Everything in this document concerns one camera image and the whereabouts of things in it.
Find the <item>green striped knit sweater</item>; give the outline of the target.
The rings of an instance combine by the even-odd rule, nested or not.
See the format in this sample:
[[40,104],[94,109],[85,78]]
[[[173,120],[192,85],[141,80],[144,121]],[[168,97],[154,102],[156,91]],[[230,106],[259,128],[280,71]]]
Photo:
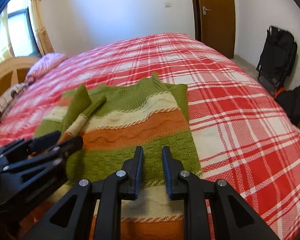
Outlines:
[[83,148],[66,163],[70,184],[96,181],[117,171],[143,148],[143,167],[136,201],[122,204],[122,239],[183,239],[184,207],[165,189],[162,148],[168,146],[186,170],[200,174],[189,127],[187,85],[161,82],[157,73],[131,86],[80,85],[62,94],[34,135],[59,131],[61,140],[83,138]]

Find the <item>patterned beige pillow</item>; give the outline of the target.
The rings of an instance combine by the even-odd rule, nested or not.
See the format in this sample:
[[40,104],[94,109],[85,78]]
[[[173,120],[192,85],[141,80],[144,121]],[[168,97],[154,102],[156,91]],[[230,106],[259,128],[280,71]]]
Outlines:
[[25,90],[28,88],[27,83],[19,83],[16,85],[13,85],[9,89],[7,89],[1,96],[0,96],[0,120],[4,113],[7,111],[8,107],[12,104],[12,102],[25,92]]

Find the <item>wooden bed headboard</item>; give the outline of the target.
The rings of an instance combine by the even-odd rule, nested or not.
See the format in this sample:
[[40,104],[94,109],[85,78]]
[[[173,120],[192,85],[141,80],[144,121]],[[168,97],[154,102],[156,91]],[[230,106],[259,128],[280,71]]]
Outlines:
[[0,63],[0,97],[13,85],[24,82],[27,72],[37,61],[36,56],[20,56]]

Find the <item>red white plaid bedspread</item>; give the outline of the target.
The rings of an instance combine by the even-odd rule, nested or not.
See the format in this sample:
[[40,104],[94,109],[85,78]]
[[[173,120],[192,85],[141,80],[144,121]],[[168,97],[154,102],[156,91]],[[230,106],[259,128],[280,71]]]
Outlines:
[[69,58],[27,90],[0,122],[0,147],[35,137],[62,94],[131,86],[157,73],[187,85],[189,127],[203,180],[226,180],[279,239],[300,235],[300,129],[249,75],[178,33],[132,38]]

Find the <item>pink pillow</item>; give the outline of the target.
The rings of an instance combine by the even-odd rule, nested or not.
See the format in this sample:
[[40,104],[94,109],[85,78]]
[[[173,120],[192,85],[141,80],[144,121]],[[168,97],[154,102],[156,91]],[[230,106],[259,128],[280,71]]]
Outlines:
[[67,59],[68,57],[61,53],[48,53],[44,55],[27,72],[24,82],[28,84],[34,83]]

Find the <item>yellow curtain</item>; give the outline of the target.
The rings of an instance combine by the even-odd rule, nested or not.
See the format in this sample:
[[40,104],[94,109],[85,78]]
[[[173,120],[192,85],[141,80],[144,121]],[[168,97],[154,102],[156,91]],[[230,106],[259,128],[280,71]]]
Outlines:
[[26,3],[36,45],[40,54],[44,56],[48,53],[54,53],[55,51],[44,24],[40,2],[41,0],[27,0]]

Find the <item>black bag on floor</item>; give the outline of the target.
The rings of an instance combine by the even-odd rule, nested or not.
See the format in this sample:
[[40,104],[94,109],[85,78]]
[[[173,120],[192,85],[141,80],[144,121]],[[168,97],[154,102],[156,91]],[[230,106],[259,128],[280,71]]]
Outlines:
[[282,107],[292,124],[300,122],[300,85],[293,90],[282,90],[275,96],[275,101]]

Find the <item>brown wooden door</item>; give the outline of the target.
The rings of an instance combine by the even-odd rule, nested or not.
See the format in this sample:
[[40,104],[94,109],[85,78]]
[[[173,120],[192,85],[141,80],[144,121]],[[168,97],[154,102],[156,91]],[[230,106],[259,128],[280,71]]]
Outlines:
[[234,57],[235,0],[192,0],[195,38],[229,59]]

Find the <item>window with dark frame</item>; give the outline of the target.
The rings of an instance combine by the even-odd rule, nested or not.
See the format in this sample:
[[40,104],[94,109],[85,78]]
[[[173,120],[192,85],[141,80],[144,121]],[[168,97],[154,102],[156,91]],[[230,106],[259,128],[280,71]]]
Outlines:
[[0,14],[0,63],[19,56],[40,57],[26,0],[10,0]]

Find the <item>black backpack against wall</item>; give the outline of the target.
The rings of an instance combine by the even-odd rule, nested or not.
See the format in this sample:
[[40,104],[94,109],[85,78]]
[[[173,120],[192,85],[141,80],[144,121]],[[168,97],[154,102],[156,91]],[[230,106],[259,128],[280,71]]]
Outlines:
[[256,70],[257,80],[271,95],[282,88],[286,77],[291,75],[297,50],[298,45],[289,31],[269,27]]

